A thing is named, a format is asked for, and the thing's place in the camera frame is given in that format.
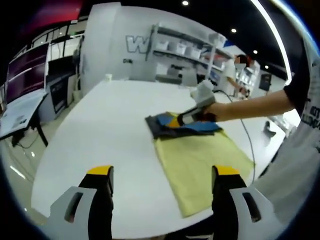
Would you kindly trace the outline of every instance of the window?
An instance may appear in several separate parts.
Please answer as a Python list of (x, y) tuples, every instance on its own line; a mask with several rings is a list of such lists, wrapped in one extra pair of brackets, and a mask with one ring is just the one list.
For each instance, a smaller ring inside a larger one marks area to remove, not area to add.
[(51, 41), (53, 39), (53, 36), (54, 36), (54, 32), (51, 31), (48, 33), (48, 41)]
[(56, 29), (53, 31), (53, 40), (59, 38), (60, 36), (60, 29)]
[(65, 48), (64, 48), (64, 56), (72, 56), (74, 51), (77, 49), (78, 44), (80, 41), (80, 37), (72, 38), (70, 40), (65, 41)]
[(64, 42), (59, 42), (56, 44), (51, 44), (49, 46), (48, 57), (49, 61), (56, 60), (63, 57), (64, 52)]
[(25, 51), (27, 50), (27, 46), (24, 46), (16, 55), (13, 59), (19, 57), (20, 55), (22, 55)]
[(58, 38), (65, 36), (66, 32), (67, 32), (67, 26), (63, 26), (63, 27), (59, 28)]
[(84, 31), (86, 30), (86, 26), (87, 26), (87, 21), (80, 21), (76, 24), (71, 24), (69, 26), (68, 34), (71, 35), (76, 32)]
[(38, 38), (37, 40), (35, 40), (33, 42), (32, 47), (36, 48), (36, 47), (40, 46), (41, 44), (44, 44), (46, 42), (46, 40), (47, 40), (47, 35), (45, 34), (45, 35), (41, 36), (40, 38)]

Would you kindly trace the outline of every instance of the yellow cloth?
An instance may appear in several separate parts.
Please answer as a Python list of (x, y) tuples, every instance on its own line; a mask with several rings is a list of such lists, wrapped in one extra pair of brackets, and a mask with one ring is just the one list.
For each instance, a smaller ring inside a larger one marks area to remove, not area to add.
[(233, 167), (244, 180), (254, 167), (223, 130), (208, 136), (158, 138), (154, 144), (184, 218), (211, 206), (213, 165)]

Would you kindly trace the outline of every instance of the computer screen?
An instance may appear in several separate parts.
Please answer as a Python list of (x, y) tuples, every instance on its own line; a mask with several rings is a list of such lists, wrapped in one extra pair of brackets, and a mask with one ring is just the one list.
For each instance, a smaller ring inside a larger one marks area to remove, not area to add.
[(11, 61), (8, 66), (6, 80), (12, 79), (14, 76), (29, 68), (45, 63), (47, 60), (48, 48), (49, 43), (45, 43), (25, 52)]
[(45, 86), (46, 63), (32, 67), (6, 82), (6, 104)]

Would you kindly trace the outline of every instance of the blue fabric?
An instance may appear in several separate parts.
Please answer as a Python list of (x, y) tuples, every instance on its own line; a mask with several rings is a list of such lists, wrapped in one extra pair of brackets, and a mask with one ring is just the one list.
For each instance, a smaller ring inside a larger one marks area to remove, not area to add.
[[(170, 113), (165, 113), (157, 116), (157, 120), (162, 126), (166, 126), (173, 120), (174, 116), (172, 116)], [(181, 127), (175, 127), (174, 129), (191, 129), (197, 132), (215, 132), (217, 130), (220, 130), (221, 127), (219, 127), (215, 122), (211, 121), (197, 121), (193, 122)]]

